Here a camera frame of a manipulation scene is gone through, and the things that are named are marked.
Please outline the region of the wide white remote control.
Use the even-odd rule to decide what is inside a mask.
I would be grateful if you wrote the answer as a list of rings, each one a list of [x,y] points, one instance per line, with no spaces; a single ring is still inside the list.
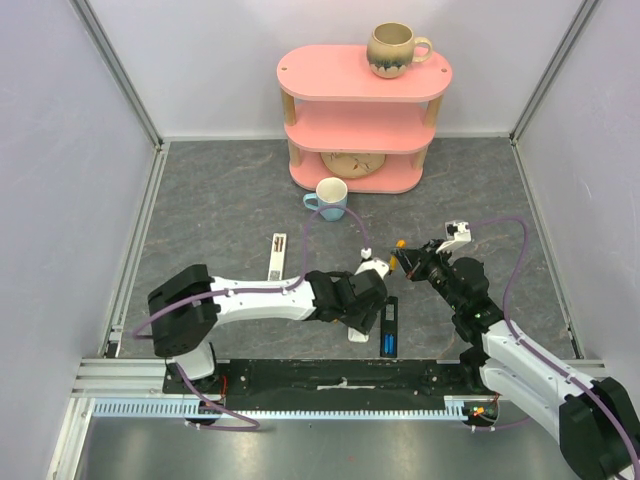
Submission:
[[[367,343],[369,341],[369,335],[363,334],[358,330],[349,327],[348,328],[348,341],[352,343]]]

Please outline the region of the slim white remote control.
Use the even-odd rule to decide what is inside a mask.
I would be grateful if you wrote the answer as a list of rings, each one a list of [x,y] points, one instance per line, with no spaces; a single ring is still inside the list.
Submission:
[[[268,281],[283,279],[286,257],[287,234],[274,233],[271,240],[271,250],[268,266]]]

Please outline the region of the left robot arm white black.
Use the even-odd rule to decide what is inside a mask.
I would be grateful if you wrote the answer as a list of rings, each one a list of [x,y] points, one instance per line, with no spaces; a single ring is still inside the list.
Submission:
[[[208,393],[219,382],[213,347],[218,326],[245,320],[338,321],[366,335],[387,299],[386,262],[361,262],[354,273],[313,270],[277,281],[238,281],[211,276],[191,265],[148,295],[154,354],[178,364],[185,382]]]

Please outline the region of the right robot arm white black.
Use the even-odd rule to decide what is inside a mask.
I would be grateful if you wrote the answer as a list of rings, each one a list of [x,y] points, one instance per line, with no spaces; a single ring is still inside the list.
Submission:
[[[408,280],[428,282],[452,309],[455,330],[470,345],[460,356],[460,386],[514,403],[556,441],[579,478],[637,476],[639,418],[624,386],[585,374],[533,341],[490,297],[483,263],[453,260],[439,247],[431,241],[392,255]]]

